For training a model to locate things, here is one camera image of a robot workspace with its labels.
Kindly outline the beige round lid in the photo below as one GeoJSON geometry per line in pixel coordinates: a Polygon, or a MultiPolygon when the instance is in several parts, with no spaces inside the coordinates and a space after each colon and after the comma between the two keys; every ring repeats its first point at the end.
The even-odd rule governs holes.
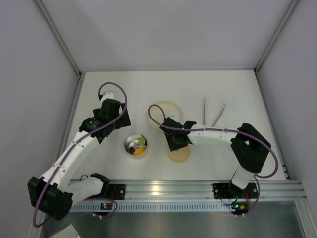
{"type": "Polygon", "coordinates": [[[186,146],[174,151],[171,151],[168,148],[167,153],[171,161],[175,163],[183,163],[188,160],[188,158],[190,157],[191,151],[189,146],[186,146]]]}

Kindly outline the steel lunch box bowl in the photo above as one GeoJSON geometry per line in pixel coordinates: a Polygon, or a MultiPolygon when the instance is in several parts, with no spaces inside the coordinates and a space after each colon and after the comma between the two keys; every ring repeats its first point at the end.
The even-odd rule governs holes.
{"type": "Polygon", "coordinates": [[[130,136],[128,136],[125,141],[124,141],[124,149],[126,151],[126,153],[128,153],[128,155],[132,158],[132,159],[143,159],[146,157],[147,155],[147,152],[148,152],[148,141],[146,139],[145,136],[145,139],[146,139],[146,145],[145,146],[140,146],[139,143],[138,143],[138,138],[141,137],[143,135],[141,134],[132,134],[130,136]],[[138,148],[145,148],[145,151],[140,154],[140,155],[133,155],[133,153],[129,153],[128,149],[130,147],[133,147],[135,150],[138,149],[138,148]]]}

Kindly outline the green round food piece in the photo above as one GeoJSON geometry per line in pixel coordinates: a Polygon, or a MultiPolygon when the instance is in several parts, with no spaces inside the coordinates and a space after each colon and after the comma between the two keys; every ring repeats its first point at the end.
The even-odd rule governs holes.
{"type": "Polygon", "coordinates": [[[146,145],[146,139],[145,137],[141,136],[138,138],[138,143],[140,146],[145,146],[146,145]]]}

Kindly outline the orange fish-shaped food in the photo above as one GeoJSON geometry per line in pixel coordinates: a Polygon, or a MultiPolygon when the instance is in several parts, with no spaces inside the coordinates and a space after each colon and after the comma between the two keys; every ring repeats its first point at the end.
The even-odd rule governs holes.
{"type": "Polygon", "coordinates": [[[140,155],[145,151],[145,148],[138,148],[133,152],[133,155],[140,155]]]}

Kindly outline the metal serving tongs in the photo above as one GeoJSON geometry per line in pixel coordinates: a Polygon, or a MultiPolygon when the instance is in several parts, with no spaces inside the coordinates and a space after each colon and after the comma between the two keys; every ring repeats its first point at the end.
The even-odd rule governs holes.
{"type": "Polygon", "coordinates": [[[203,106],[203,125],[215,127],[225,108],[225,102],[212,99],[209,95],[205,95],[203,106]]]}

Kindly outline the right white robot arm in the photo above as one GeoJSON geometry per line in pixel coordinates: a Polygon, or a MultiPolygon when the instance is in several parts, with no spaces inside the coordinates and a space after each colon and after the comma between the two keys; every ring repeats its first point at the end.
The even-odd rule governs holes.
{"type": "Polygon", "coordinates": [[[180,124],[172,118],[165,118],[159,128],[164,132],[171,152],[189,144],[205,144],[232,153],[239,166],[227,184],[226,192],[234,197],[244,193],[254,175],[262,171],[271,151],[271,144],[248,123],[230,130],[206,127],[194,121],[180,124]]]}

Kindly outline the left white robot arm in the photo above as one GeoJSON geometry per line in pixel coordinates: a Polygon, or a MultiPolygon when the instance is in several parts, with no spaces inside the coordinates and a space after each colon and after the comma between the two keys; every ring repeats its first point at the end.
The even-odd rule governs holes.
{"type": "Polygon", "coordinates": [[[31,204],[56,220],[63,219],[71,207],[86,198],[109,198],[109,179],[93,173],[70,184],[86,157],[114,130],[131,125],[127,106],[114,99],[104,99],[94,116],[84,120],[75,138],[61,157],[39,178],[28,181],[31,204]]]}

